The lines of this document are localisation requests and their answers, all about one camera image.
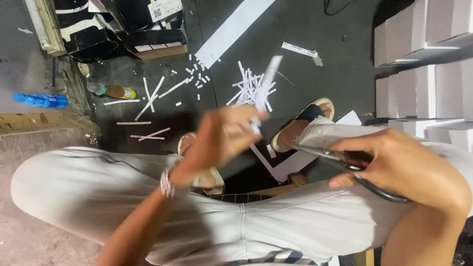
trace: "foot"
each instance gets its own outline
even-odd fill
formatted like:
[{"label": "foot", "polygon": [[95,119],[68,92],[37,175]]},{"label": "foot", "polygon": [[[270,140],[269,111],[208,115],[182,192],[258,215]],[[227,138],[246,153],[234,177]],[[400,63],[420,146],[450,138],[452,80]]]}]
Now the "foot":
[{"label": "foot", "polygon": [[[185,156],[185,153],[189,150],[195,141],[195,136],[186,133],[181,140],[181,146],[177,149],[179,155]],[[210,170],[198,174],[195,178],[198,178],[198,186],[204,189],[212,189],[215,187],[216,181]]]},{"label": "foot", "polygon": [[[319,105],[322,111],[325,114],[325,117],[330,118],[330,113],[332,109],[330,108],[330,104],[323,103]],[[311,121],[307,120],[296,120],[286,129],[281,131],[278,136],[277,142],[278,144],[283,144],[286,146],[292,146],[296,144],[296,139],[301,136],[303,130],[310,124]]]}]

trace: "fingernail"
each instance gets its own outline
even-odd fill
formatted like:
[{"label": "fingernail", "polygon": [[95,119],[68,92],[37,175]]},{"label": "fingernail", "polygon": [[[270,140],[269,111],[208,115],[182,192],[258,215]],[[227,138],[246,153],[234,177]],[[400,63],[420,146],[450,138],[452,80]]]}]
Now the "fingernail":
[{"label": "fingernail", "polygon": [[333,181],[333,182],[328,183],[328,186],[329,186],[329,188],[338,188],[338,187],[340,187],[340,184]]}]

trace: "black wire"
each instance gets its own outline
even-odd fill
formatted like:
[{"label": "black wire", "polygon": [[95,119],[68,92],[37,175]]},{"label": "black wire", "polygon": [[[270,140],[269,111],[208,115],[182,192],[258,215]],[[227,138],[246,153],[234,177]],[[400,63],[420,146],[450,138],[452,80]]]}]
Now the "black wire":
[{"label": "black wire", "polygon": [[327,12],[327,8],[328,8],[328,5],[329,5],[329,4],[330,4],[330,0],[324,0],[324,13],[325,13],[326,15],[328,15],[328,16],[335,16],[335,15],[337,15],[338,13],[340,13],[342,10],[344,10],[345,7],[347,7],[348,5],[350,5],[350,4],[351,4],[351,1],[348,2],[348,4],[346,4],[344,7],[342,7],[342,9],[340,9],[339,11],[337,11],[337,12],[335,12],[335,13],[332,13],[332,14],[329,14],[329,13]]}]

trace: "scissors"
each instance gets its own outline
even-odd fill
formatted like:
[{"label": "scissors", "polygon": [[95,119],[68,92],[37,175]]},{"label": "scissors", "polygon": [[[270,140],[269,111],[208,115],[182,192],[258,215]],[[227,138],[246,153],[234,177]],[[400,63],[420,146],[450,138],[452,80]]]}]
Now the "scissors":
[{"label": "scissors", "polygon": [[[334,165],[339,170],[344,172],[360,172],[366,169],[369,163],[373,160],[373,155],[364,152],[364,151],[333,151],[328,149],[321,148],[312,148],[307,146],[293,145],[294,149],[303,151],[312,155],[319,156],[320,158],[325,159],[328,163]],[[350,163],[347,161],[347,158],[356,161],[357,163]],[[408,204],[412,200],[393,194],[384,189],[377,187],[375,184],[370,181],[362,178],[359,174],[355,173],[353,177],[358,183],[363,185],[369,191],[380,196],[381,198],[388,200],[394,203]]]}]

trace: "blue plastic bottle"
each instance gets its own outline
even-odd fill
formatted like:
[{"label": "blue plastic bottle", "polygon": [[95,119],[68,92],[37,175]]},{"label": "blue plastic bottle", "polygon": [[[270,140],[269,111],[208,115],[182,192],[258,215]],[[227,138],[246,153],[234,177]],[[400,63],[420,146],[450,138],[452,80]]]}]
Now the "blue plastic bottle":
[{"label": "blue plastic bottle", "polygon": [[69,100],[63,95],[53,95],[48,93],[23,94],[13,93],[13,100],[17,103],[24,103],[34,107],[64,108]]}]

